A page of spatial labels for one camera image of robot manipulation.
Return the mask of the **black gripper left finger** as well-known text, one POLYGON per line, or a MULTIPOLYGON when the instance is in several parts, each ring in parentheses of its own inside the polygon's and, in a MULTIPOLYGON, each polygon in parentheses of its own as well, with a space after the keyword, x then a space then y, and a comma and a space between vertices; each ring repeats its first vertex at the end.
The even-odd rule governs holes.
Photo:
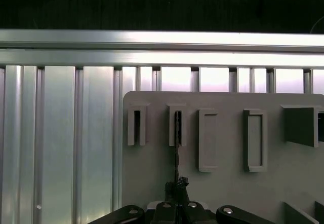
POLYGON ((157 201, 146 210, 136 205, 127 205, 91 223, 176 223, 177 204, 173 182, 165 184, 165 197, 164 201, 157 201))

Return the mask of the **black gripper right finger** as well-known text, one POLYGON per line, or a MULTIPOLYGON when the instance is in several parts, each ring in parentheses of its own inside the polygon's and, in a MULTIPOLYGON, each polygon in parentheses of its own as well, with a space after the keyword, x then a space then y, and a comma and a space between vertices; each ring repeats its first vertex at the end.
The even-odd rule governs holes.
POLYGON ((269 220, 232 205, 221 206, 213 213, 210 209, 204 208, 201 203, 189 199, 187 186, 188 179, 179 177, 177 180, 177 202, 183 223, 271 223, 269 220))

